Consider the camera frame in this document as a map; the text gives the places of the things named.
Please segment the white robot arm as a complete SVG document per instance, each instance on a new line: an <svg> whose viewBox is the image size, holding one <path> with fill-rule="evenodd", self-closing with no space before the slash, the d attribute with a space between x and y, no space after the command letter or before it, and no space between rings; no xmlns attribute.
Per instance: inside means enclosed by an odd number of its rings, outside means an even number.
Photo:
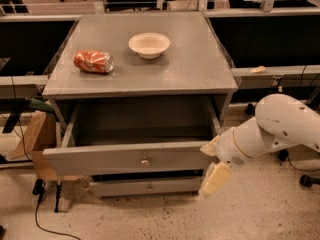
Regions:
<svg viewBox="0 0 320 240"><path fill-rule="evenodd" d="M319 151L320 115L291 96L268 95L257 103L252 118L200 148L219 162L209 166L199 193L207 198L255 157L297 145Z"/></svg>

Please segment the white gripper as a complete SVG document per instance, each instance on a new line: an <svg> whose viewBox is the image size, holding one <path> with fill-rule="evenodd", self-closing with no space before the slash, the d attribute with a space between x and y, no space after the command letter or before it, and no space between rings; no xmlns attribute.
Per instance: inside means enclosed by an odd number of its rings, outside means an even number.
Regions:
<svg viewBox="0 0 320 240"><path fill-rule="evenodd" d="M212 163L209 166L201 183L199 194L204 198L214 194L231 178L233 174L231 167L243 166L250 161L238 148L234 137L234 130L234 127L228 129L220 136L215 136L209 143L200 148L200 151L208 156L214 157L217 153L217 157L221 161L217 164Z"/></svg>

